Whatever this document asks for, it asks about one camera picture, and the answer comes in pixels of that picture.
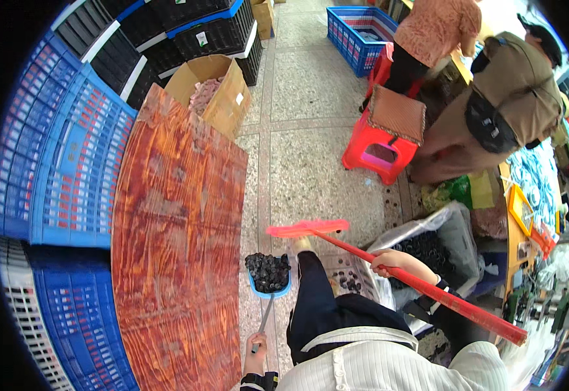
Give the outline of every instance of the pink patterned shirt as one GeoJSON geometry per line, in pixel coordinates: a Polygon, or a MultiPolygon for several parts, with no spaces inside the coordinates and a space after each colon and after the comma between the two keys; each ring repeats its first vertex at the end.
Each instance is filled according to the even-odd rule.
{"type": "Polygon", "coordinates": [[[412,57],[434,67],[463,36],[476,37],[481,25],[482,12],[475,0],[414,0],[393,39],[412,57]]]}

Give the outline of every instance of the black pants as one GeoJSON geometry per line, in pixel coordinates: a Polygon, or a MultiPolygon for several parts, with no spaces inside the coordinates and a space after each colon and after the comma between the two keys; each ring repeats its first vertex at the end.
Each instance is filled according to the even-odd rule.
{"type": "MultiPolygon", "coordinates": [[[[400,45],[393,43],[391,75],[384,83],[384,87],[398,94],[407,94],[414,82],[425,76],[428,70],[429,67],[412,57],[400,45]]],[[[363,109],[367,108],[370,98],[363,101],[363,109]]]]}
{"type": "Polygon", "coordinates": [[[373,300],[355,293],[334,298],[326,271],[315,253],[301,252],[298,259],[301,272],[299,292],[287,329],[287,344],[291,348],[293,364],[346,345],[347,342],[324,343],[306,353],[301,351],[318,335],[340,328],[380,326],[411,333],[401,316],[373,300]]]}

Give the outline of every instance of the red broom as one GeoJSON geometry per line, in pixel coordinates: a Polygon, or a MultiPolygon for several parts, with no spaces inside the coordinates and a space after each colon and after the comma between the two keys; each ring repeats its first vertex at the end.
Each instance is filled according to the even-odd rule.
{"type": "MultiPolygon", "coordinates": [[[[314,235],[329,241],[335,246],[341,247],[343,250],[347,250],[351,254],[358,256],[360,259],[366,260],[370,263],[373,262],[375,256],[372,254],[362,251],[361,249],[351,246],[341,240],[325,235],[327,232],[346,230],[348,227],[349,223],[345,220],[316,220],[315,222],[303,220],[291,226],[270,226],[267,229],[267,233],[273,237],[279,238],[294,238],[314,235]]],[[[421,278],[417,278],[404,270],[401,270],[400,268],[386,267],[384,265],[381,265],[380,268],[387,270],[391,276],[405,284],[408,284],[409,286],[412,286],[414,289],[425,294],[431,299],[438,301],[440,304],[452,311],[458,312],[463,317],[467,317],[467,319],[476,322],[486,330],[497,333],[500,337],[509,340],[517,346],[523,345],[528,337],[527,331],[512,325],[505,320],[452,295],[451,293],[447,293],[444,290],[425,282],[421,278]]]]}

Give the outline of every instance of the cushion on stool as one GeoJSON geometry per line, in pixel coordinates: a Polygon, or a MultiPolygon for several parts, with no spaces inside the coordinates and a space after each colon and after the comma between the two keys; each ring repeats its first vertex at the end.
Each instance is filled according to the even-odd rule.
{"type": "Polygon", "coordinates": [[[426,126],[426,105],[376,84],[367,123],[421,146],[426,126]]]}

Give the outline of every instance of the black cap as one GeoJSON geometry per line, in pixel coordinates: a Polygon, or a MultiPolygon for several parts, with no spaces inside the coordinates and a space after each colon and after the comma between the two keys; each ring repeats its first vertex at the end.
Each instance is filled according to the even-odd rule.
{"type": "Polygon", "coordinates": [[[535,38],[539,38],[541,40],[541,48],[551,61],[552,67],[557,67],[562,65],[562,52],[558,43],[556,42],[556,38],[543,26],[539,26],[537,24],[530,24],[528,23],[525,18],[521,14],[517,14],[517,18],[523,25],[523,28],[535,38]]]}

